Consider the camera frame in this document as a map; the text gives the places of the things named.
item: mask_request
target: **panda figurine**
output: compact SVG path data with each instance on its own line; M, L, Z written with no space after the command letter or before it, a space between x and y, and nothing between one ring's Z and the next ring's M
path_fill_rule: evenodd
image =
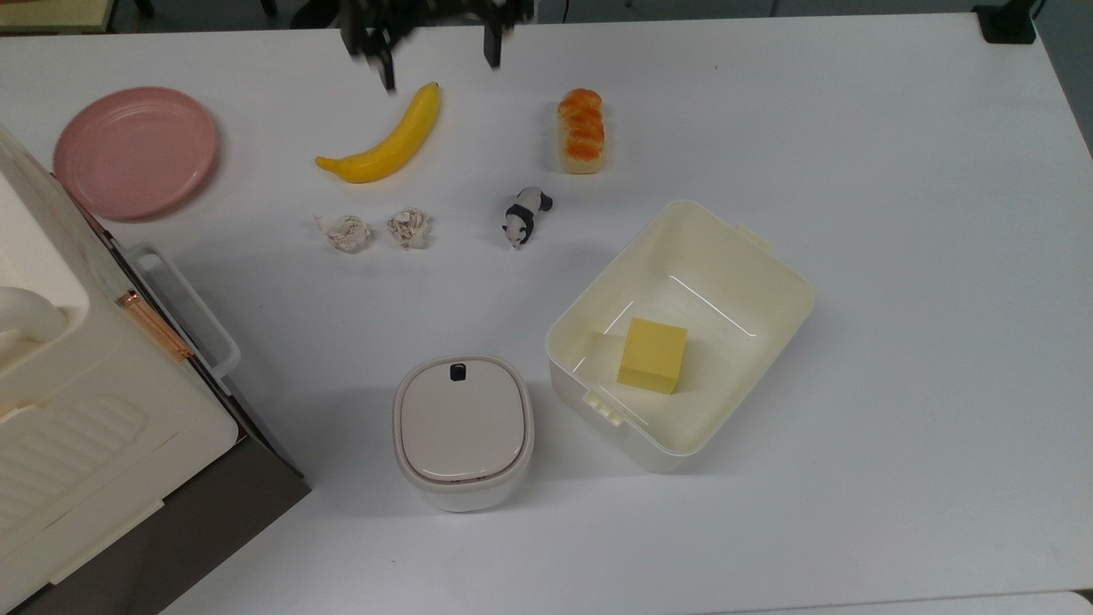
M505 223L502 228L508 243L519 249L521 245L528 243L531 230L536 227L536 213L550 211L554 206L554 199L544 194L538 187L524 188L516 194L516 202L505 211Z

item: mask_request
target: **yellow cube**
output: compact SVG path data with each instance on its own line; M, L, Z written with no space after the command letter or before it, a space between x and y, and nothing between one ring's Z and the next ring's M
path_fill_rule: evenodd
M616 380L620 385L670 394L680 380L684 346L685 329L631 319Z

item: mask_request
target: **plate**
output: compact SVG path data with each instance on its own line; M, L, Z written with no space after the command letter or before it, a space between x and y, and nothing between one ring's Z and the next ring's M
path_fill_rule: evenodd
M54 174L85 208L129 220L186 199L212 167L216 128L197 100L167 87L99 98L64 127Z

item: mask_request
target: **bread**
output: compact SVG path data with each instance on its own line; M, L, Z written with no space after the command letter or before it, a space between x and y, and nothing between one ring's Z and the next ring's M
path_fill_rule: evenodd
M603 100L591 90L573 90L557 105L557 142L562 168L587 174L603 168Z

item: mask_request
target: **toy banana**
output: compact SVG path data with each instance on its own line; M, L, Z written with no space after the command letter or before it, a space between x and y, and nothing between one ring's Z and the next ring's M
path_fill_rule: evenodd
M402 120L378 145L341 158L318 156L315 164L345 181L364 184L395 173L425 142L440 111L440 86L434 81L414 94Z

